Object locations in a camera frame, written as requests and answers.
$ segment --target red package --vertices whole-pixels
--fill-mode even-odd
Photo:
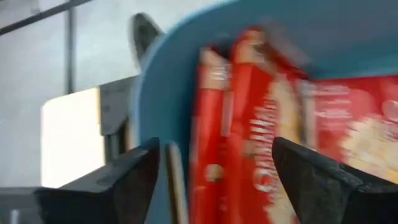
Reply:
[[[220,223],[222,180],[228,118],[229,63],[207,48],[201,52],[199,89],[193,126],[191,157],[190,223]]]
[[[272,160],[272,141],[300,144],[296,82],[303,75],[257,29],[233,49],[234,94],[226,162],[226,223],[295,223],[297,218]]]
[[[398,184],[397,90],[397,76],[306,83],[307,144]]]

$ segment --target blue tray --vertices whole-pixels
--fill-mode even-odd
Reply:
[[[241,0],[215,5],[182,20],[151,46],[144,59],[131,110],[138,143],[151,137],[176,142],[188,180],[199,50],[208,44],[231,47],[249,26],[276,21],[309,57],[310,63],[302,69],[314,79],[398,73],[396,9],[398,1]],[[160,199],[151,205],[149,223],[169,222],[163,217],[169,213],[164,165],[161,162],[155,188]]]

